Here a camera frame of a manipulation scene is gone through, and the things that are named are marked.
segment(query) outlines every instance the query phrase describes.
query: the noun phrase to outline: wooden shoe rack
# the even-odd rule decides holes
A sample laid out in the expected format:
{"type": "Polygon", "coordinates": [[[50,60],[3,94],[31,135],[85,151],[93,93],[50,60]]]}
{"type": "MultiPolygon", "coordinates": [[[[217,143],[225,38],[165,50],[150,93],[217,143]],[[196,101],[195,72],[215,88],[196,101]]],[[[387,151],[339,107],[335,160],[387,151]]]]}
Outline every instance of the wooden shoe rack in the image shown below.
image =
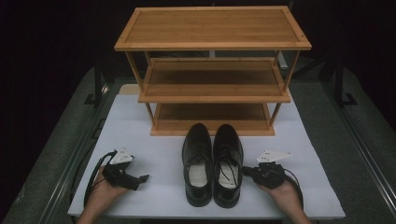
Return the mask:
{"type": "Polygon", "coordinates": [[[274,135],[300,50],[311,45],[287,7],[137,7],[115,45],[124,51],[146,105],[152,135],[185,135],[202,122],[210,134],[224,123],[240,135],[274,135]],[[151,51],[273,50],[274,57],[151,58],[151,51]],[[281,50],[295,51],[280,75],[281,50]],[[144,78],[133,51],[145,52],[144,78]],[[276,103],[270,113],[267,104],[276,103]],[[150,104],[156,104],[153,113],[150,104]]]}

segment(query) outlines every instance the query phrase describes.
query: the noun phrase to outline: table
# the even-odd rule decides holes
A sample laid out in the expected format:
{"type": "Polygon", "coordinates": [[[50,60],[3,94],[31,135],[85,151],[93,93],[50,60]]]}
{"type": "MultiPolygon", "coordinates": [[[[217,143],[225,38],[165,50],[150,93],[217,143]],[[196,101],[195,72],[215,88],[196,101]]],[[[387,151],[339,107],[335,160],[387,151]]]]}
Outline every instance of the table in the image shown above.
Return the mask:
{"type": "MultiPolygon", "coordinates": [[[[137,94],[128,94],[134,86],[124,86],[116,96],[104,129],[79,183],[68,214],[79,216],[83,210],[85,188],[98,160],[113,149],[125,147],[134,155],[126,173],[150,175],[137,191],[117,200],[106,215],[135,218],[207,218],[207,219],[282,219],[271,198],[245,177],[236,207],[224,209],[212,200],[205,207],[188,204],[184,190],[181,149],[184,136],[152,136],[151,122],[137,94]]],[[[278,163],[299,179],[304,194],[304,210],[311,219],[333,219],[345,213],[312,147],[294,102],[279,111],[276,136],[241,136],[244,165],[256,166],[256,158],[265,149],[290,151],[293,156],[278,163]]]]}

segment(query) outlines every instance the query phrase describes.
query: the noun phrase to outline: black leather shoe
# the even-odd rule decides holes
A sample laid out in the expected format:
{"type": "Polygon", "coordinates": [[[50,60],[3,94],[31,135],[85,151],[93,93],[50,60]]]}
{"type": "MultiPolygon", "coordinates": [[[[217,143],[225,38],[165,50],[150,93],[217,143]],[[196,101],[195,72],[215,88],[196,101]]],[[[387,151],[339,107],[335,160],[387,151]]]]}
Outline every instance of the black leather shoe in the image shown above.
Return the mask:
{"type": "Polygon", "coordinates": [[[194,124],[184,140],[182,159],[187,201],[196,207],[212,199],[212,143],[202,123],[194,124]]]}
{"type": "Polygon", "coordinates": [[[213,198],[223,208],[236,206],[242,184],[244,151],[233,126],[219,127],[213,144],[213,198]]]}

